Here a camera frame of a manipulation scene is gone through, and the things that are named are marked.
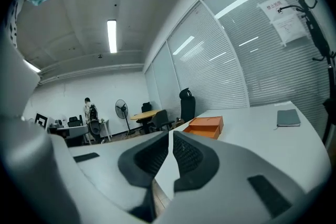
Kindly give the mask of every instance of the round table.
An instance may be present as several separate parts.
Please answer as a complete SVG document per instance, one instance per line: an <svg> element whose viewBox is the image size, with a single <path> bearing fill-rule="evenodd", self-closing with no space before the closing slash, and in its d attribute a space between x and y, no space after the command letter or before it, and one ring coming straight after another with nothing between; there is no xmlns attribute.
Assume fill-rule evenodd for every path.
<svg viewBox="0 0 336 224"><path fill-rule="evenodd" d="M137 115L132 116L130 119L133 120L133 121L143 120L143 119L155 116L159 111L161 111L161 110L151 110L151 111L143 112L141 114L137 114ZM148 134L149 129L148 129L147 121L142 121L142 125L143 125L143 129L145 131L145 134Z"/></svg>

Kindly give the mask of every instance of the window blind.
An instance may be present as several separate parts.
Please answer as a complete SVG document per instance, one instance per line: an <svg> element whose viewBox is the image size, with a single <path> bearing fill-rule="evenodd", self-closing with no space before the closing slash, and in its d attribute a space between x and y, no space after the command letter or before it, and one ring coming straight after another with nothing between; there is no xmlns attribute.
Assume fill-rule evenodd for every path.
<svg viewBox="0 0 336 224"><path fill-rule="evenodd" d="M196 115L248 106L236 56L203 4L186 15L167 43L181 89L189 88L196 99Z"/></svg>
<svg viewBox="0 0 336 224"><path fill-rule="evenodd" d="M161 107L166 109L170 120L181 117L180 89L173 62L165 43L153 60L153 70Z"/></svg>
<svg viewBox="0 0 336 224"><path fill-rule="evenodd" d="M320 136L327 122L322 105L329 96L325 62L312 61L320 54L303 19L307 37L283 46L268 17L257 6L267 0L204 0L218 15L242 66L251 106L292 101ZM296 4L296 0L286 0Z"/></svg>
<svg viewBox="0 0 336 224"><path fill-rule="evenodd" d="M152 105L152 110L160 110L161 108L161 102L159 98L158 89L156 87L155 77L154 77L154 71L152 64L148 67L146 73L145 73L146 83L147 83L147 89L148 89L148 95L149 100Z"/></svg>

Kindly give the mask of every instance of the ceiling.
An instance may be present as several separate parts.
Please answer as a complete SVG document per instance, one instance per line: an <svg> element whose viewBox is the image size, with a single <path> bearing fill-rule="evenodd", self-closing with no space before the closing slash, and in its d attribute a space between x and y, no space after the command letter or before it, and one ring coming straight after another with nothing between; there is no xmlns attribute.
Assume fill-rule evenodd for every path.
<svg viewBox="0 0 336 224"><path fill-rule="evenodd" d="M89 68L143 63L143 50L177 0L49 0L26 2L17 45L43 78ZM110 54L107 20L117 20L117 50Z"/></svg>

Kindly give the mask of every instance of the coat rack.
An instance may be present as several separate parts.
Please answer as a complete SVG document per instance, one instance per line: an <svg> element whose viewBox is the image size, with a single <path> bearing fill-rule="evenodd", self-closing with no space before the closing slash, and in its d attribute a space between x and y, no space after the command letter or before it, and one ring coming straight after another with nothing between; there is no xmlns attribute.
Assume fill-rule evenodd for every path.
<svg viewBox="0 0 336 224"><path fill-rule="evenodd" d="M327 60L327 68L329 75L329 89L330 89L330 98L324 102L324 106L328 112L328 122L325 127L325 132L323 135L323 143L325 144L328 135L330 132L331 123L335 123L335 107L336 107L336 96L335 96L335 56L336 52L330 51L330 47L328 42L324 38L324 35L319 27L317 21L315 20L313 14L311 13L311 9L314 9L317 5L317 0L315 0L312 6L308 6L306 0L297 0L299 5L288 5L286 7L279 8L279 12L286 8L295 8L298 12L303 13L301 18L306 19L306 24L308 26L311 38L314 42L314 45L317 47L319 52L321 53L322 58L312 58L313 61L324 61Z"/></svg>

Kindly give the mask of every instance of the orange box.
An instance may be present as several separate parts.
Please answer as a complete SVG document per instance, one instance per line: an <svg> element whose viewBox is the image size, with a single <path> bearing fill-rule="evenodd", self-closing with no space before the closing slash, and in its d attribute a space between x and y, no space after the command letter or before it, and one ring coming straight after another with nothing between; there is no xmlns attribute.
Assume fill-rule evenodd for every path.
<svg viewBox="0 0 336 224"><path fill-rule="evenodd" d="M223 117L194 118L183 132L218 139L223 130Z"/></svg>

